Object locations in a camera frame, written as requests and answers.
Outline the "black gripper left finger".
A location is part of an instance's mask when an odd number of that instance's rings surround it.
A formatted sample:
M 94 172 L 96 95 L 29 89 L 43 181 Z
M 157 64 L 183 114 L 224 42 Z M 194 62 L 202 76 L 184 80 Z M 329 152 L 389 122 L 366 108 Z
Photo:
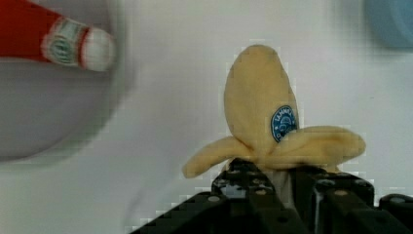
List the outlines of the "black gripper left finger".
M 306 234 L 271 181 L 252 163 L 234 160 L 200 192 L 131 234 Z

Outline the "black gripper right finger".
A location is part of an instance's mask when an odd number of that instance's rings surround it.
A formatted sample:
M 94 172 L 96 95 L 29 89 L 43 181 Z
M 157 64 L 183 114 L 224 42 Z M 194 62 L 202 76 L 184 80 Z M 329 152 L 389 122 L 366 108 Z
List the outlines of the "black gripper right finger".
M 311 234 L 412 234 L 412 198 L 389 194 L 348 173 L 313 167 L 290 171 L 295 209 Z

